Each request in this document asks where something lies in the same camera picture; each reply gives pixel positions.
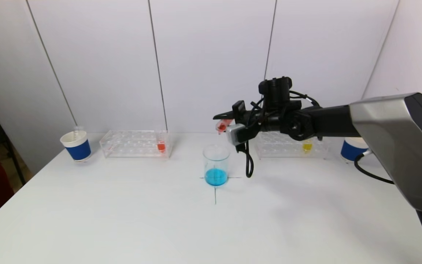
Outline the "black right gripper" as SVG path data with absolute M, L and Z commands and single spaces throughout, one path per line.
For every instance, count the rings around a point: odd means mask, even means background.
M 258 134 L 260 132 L 259 118 L 261 107 L 255 102 L 251 102 L 252 109 L 247 110 L 245 102 L 240 100 L 233 104 L 232 111 L 217 114 L 213 120 L 233 120 L 232 134 Z

